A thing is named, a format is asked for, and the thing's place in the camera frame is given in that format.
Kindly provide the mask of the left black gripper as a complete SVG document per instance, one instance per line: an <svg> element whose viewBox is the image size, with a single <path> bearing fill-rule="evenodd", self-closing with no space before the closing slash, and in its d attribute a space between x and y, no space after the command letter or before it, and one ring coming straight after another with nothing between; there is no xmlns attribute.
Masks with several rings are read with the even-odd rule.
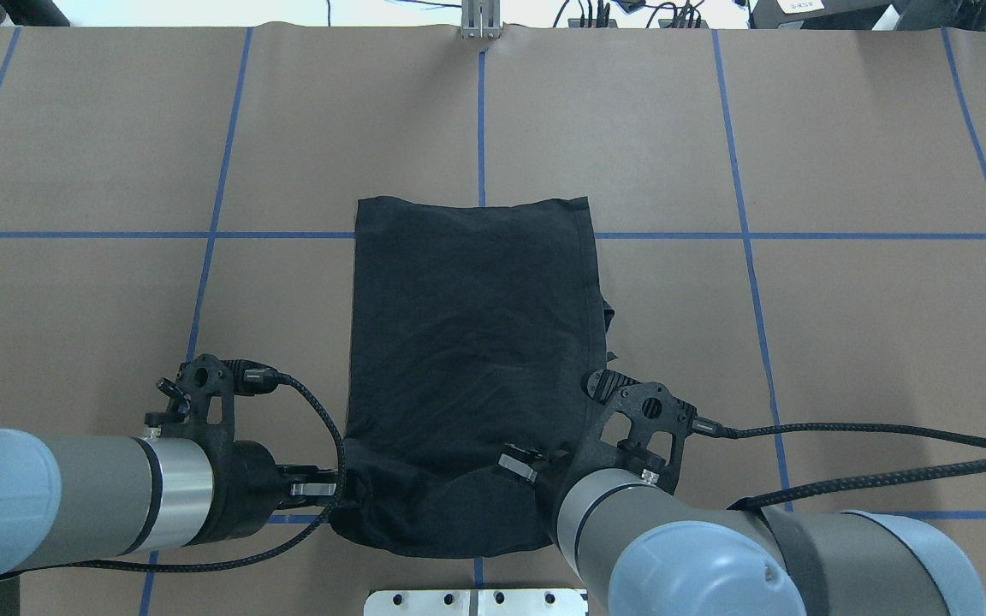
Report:
<svg viewBox="0 0 986 616"><path fill-rule="evenodd" d="M262 444L235 441L229 469L220 478L223 498L207 527L207 542L258 533L275 510L328 506L339 494L344 476L317 465L277 465Z"/></svg>

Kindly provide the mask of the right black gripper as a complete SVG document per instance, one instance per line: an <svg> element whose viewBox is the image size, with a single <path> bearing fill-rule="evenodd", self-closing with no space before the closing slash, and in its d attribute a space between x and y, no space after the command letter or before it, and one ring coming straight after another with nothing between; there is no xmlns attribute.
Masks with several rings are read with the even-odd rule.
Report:
<svg viewBox="0 0 986 616"><path fill-rule="evenodd" d="M536 498L538 521L554 523L568 491L592 472L602 471L602 459L578 452L536 449L506 443L497 459L497 467L513 479L532 486Z"/></svg>

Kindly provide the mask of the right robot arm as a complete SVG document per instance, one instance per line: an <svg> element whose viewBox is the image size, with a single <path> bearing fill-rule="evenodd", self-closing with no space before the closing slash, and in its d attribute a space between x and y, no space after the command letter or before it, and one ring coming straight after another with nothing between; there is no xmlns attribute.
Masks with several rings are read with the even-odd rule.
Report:
<svg viewBox="0 0 986 616"><path fill-rule="evenodd" d="M688 506L660 457L571 473L576 457L505 446L551 541L610 615L986 615L958 543L907 516Z"/></svg>

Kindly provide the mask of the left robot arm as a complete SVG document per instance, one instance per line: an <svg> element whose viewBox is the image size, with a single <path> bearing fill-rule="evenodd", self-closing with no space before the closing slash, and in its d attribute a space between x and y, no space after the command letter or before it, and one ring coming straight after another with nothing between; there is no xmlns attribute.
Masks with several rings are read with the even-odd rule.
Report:
<svg viewBox="0 0 986 616"><path fill-rule="evenodd" d="M340 475L261 444L38 436L0 429L0 578L232 541L286 508L325 506Z"/></svg>

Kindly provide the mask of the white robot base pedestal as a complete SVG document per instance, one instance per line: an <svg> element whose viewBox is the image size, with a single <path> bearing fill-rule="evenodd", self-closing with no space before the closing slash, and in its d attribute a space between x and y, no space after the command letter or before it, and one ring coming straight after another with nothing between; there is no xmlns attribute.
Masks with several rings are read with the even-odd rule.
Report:
<svg viewBox="0 0 986 616"><path fill-rule="evenodd" d="M364 615L590 615L583 589L391 589L375 591Z"/></svg>

